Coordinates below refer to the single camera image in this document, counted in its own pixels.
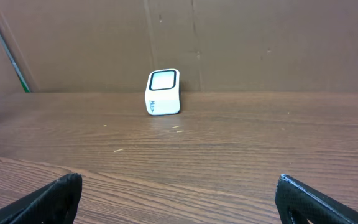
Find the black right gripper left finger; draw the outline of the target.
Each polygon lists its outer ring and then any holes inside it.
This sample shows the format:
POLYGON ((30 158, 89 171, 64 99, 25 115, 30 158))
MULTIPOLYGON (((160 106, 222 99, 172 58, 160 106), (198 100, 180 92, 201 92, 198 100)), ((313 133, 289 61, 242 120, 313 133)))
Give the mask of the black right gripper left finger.
POLYGON ((0 209, 0 224, 72 224, 82 193, 82 176, 67 174, 0 209))

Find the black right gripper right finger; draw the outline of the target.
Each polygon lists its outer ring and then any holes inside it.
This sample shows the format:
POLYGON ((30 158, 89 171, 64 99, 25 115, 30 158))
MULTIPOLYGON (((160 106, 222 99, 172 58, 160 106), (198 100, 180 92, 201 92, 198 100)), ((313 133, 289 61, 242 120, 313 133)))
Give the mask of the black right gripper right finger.
POLYGON ((357 211, 285 174, 277 182, 275 204, 286 224, 358 223, 357 211))

